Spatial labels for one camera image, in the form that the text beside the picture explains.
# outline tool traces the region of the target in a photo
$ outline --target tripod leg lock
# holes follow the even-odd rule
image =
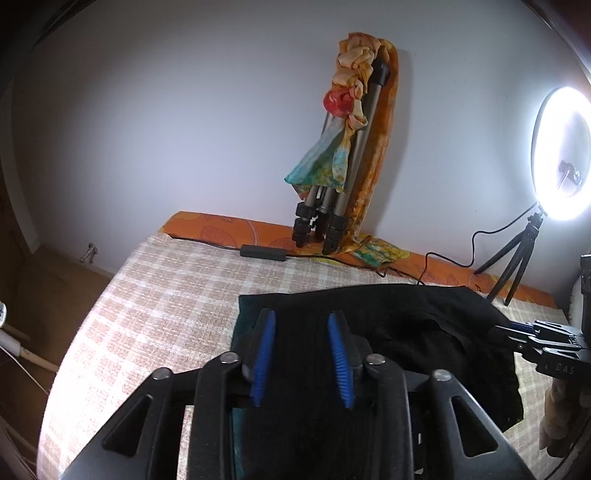
[[[295,245],[300,248],[304,244],[308,243],[310,239],[310,221],[316,216],[316,208],[306,205],[305,202],[297,204],[295,209],[297,215],[294,223],[294,231],[291,239],[295,242]]]
[[[341,240],[347,230],[347,217],[332,215],[330,217],[329,227],[326,231],[326,239],[322,247],[322,254],[328,255],[339,249]]]

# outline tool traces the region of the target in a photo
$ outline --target mattress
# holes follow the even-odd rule
[[[239,295],[409,281],[308,258],[243,258],[236,251],[165,233],[149,237],[101,295],[61,363],[41,428],[39,479],[57,480],[151,371],[161,366],[174,372],[198,368],[228,350]],[[520,322],[566,322],[560,310],[534,303],[495,305]],[[551,380],[520,356],[515,360],[525,420],[506,436],[536,477],[544,478],[557,463],[538,450],[544,391]],[[184,478],[185,451],[179,478]]]

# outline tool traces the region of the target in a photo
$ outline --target wooden stick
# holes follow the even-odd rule
[[[50,372],[55,373],[59,369],[59,367],[57,365],[54,365],[51,362],[48,362],[44,358],[41,358],[40,356],[35,355],[33,352],[30,352],[29,350],[27,350],[26,348],[23,348],[23,347],[21,347],[21,357],[23,357],[26,360],[29,360],[31,363],[34,363],[35,365],[39,365],[40,367],[43,367],[45,370],[49,370]]]
[[[10,335],[15,336],[18,339],[25,340],[26,342],[31,341],[31,337],[29,337],[26,333],[22,333],[20,330],[17,330],[14,327],[11,327],[9,324],[5,323],[2,327],[2,330],[6,330],[7,333]]]

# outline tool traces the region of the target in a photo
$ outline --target folded tripod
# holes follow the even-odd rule
[[[338,250],[345,235],[348,224],[345,211],[363,159],[379,95],[390,74],[388,65],[379,58],[374,60],[372,67],[374,72],[368,81],[368,91],[362,99],[363,114],[368,123],[353,138],[343,192],[338,193],[333,188],[319,185],[311,186],[306,199],[300,202],[295,210],[297,218],[294,223],[292,240],[298,247],[303,247],[308,243],[310,232],[314,228],[315,240],[317,242],[324,241],[323,255],[329,255]],[[327,115],[323,131],[331,119],[332,116]]]

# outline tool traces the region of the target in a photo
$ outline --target black fabric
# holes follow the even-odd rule
[[[245,411],[247,478],[363,478],[371,422],[338,397],[326,320],[341,310],[353,334],[402,368],[452,372],[501,430],[523,418],[513,353],[486,334],[507,318],[466,287],[371,285],[300,294],[241,296],[235,338],[261,309],[277,314],[263,405]]]

